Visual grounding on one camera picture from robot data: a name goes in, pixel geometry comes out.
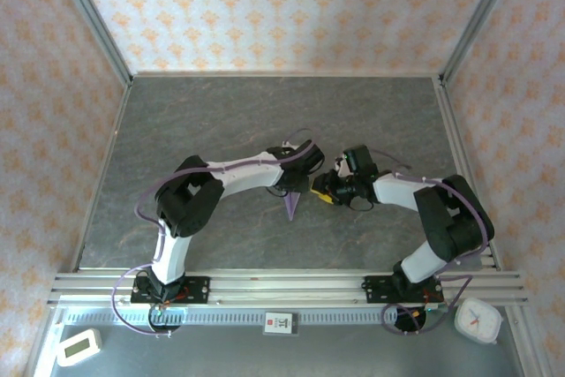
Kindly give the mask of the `lilac square paper sheet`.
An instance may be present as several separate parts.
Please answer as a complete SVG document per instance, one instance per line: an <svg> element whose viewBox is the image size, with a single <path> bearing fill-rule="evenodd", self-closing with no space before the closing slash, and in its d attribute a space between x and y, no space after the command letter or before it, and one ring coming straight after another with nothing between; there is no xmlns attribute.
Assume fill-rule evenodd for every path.
<svg viewBox="0 0 565 377"><path fill-rule="evenodd" d="M300 199L299 192L287 192L283 197L284 205L286 208L288 219L292 222L294 219L294 215L296 213L296 209L298 207L298 202Z"/></svg>

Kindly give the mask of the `white square clock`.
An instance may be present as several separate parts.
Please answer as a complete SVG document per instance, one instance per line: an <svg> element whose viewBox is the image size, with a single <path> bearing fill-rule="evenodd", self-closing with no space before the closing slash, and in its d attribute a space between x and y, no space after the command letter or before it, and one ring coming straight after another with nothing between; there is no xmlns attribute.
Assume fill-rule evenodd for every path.
<svg viewBox="0 0 565 377"><path fill-rule="evenodd" d="M480 344L494 344L503 318L492 305L478 298L466 298L457 307L455 328L463 336Z"/></svg>

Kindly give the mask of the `aluminium table edge bar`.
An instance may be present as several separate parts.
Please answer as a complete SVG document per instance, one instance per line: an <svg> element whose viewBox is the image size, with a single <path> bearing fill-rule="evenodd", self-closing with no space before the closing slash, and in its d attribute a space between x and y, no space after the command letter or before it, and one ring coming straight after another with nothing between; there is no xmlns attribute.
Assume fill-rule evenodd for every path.
<svg viewBox="0 0 565 377"><path fill-rule="evenodd" d="M426 78L440 79L440 72L297 72L297 71L222 71L222 72L137 72L132 80L141 78Z"/></svg>
<svg viewBox="0 0 565 377"><path fill-rule="evenodd" d="M89 234L91 232L94 215L97 209L97 205L99 203L99 199L101 197L103 184L109 168L111 156L114 151L114 146L116 144L116 140L120 131L121 123L123 121L123 116L127 107L127 102L129 100L132 91L132 86L133 86L133 80L131 80L124 88L120 103L118 104L117 113L114 117L113 124L110 128L109 138L107 140L106 147L104 148L103 151L102 163L98 171L98 176L95 180L92 196L87 206L86 217L83 221L80 230L78 244L72 255L72 264L70 267L72 273L77 272L79 270L81 258L85 249L86 241L88 240Z"/></svg>
<svg viewBox="0 0 565 377"><path fill-rule="evenodd" d="M448 98L448 91L443 86L440 76L435 76L433 79L434 92L437 99L437 104L439 111L441 113L441 119L444 127L444 132L446 141L442 141L441 144L447 146L449 145L450 159L443 161L445 165L441 165L441 176L445 177L453 173L463 176L470 188L475 193L476 197L480 200L479 191L476 187L474 177L471 172L471 166L469 164L467 154L463 145L463 136L458 129L455 112L451 106L450 100ZM486 211L485 201L480 200L483 209ZM489 246L481 253L480 256L482 271L501 271L501 266L499 264L496 249L489 242Z"/></svg>

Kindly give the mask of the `white label card red mark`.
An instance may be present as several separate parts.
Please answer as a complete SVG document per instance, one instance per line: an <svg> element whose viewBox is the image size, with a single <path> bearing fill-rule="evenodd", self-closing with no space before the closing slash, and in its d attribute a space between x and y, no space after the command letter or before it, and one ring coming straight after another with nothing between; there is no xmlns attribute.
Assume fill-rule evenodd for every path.
<svg viewBox="0 0 565 377"><path fill-rule="evenodd" d="M263 334L268 336L296 336L298 334L298 314L265 312Z"/></svg>

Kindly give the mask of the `grey metal shelf panel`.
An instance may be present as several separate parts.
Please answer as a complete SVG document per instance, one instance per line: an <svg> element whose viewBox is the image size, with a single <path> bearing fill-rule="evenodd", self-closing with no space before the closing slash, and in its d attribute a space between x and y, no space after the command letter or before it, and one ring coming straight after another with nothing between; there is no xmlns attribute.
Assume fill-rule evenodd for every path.
<svg viewBox="0 0 565 377"><path fill-rule="evenodd" d="M481 345L444 324L400 337L381 326L187 326L172 337L102 327L102 349L49 377L524 377L509 336Z"/></svg>

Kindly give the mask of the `white digital timer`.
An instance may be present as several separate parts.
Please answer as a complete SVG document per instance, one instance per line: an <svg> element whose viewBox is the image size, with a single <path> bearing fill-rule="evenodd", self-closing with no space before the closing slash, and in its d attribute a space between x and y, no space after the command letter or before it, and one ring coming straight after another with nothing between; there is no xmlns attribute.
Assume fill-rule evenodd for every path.
<svg viewBox="0 0 565 377"><path fill-rule="evenodd" d="M98 329L89 328L76 334L57 346L56 362L61 367L77 365L91 358L102 349L101 333Z"/></svg>

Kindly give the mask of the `aluminium mounting rail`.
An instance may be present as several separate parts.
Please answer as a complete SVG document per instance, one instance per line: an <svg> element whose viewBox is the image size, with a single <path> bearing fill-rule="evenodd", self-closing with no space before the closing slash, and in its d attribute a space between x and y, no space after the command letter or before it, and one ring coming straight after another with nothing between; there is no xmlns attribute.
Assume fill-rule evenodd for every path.
<svg viewBox="0 0 565 377"><path fill-rule="evenodd" d="M92 268L59 274L48 297L51 304L107 305L117 298L128 304L133 290L131 276L121 269ZM212 269L207 305L213 308L366 308L361 284L367 275L384 275L368 270L312 269ZM491 305L525 305L529 293L517 272L479 271L446 273L440 281L445 300L479 298Z"/></svg>

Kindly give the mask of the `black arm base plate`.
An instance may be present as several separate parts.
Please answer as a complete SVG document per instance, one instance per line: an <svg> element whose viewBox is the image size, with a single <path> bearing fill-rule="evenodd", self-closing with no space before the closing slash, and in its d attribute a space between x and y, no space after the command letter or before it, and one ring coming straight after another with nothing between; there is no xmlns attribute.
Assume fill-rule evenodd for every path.
<svg viewBox="0 0 565 377"><path fill-rule="evenodd" d="M133 285L133 304L183 304L204 305L209 294L210 278L184 276L176 282L162 285L148 276L137 276Z"/></svg>
<svg viewBox="0 0 565 377"><path fill-rule="evenodd" d="M445 300L440 282L433 277L410 283L400 275L367 275L361 288L369 304L428 304Z"/></svg>

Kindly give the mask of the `aluminium frame post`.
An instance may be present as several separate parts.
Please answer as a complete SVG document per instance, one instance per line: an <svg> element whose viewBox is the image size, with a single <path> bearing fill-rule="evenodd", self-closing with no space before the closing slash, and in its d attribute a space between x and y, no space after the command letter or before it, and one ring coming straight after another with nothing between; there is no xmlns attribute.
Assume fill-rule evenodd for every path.
<svg viewBox="0 0 565 377"><path fill-rule="evenodd" d="M451 53L443 71L439 74L441 83L446 86L452 80L466 57L473 42L478 37L483 25L486 23L491 11L498 0L479 0L478 5L463 30L463 33Z"/></svg>
<svg viewBox="0 0 565 377"><path fill-rule="evenodd" d="M101 47L103 54L108 59L112 70L117 75L118 79L128 87L133 80L132 73L106 26L102 15L98 11L94 0L73 0L73 2L85 19L87 26Z"/></svg>

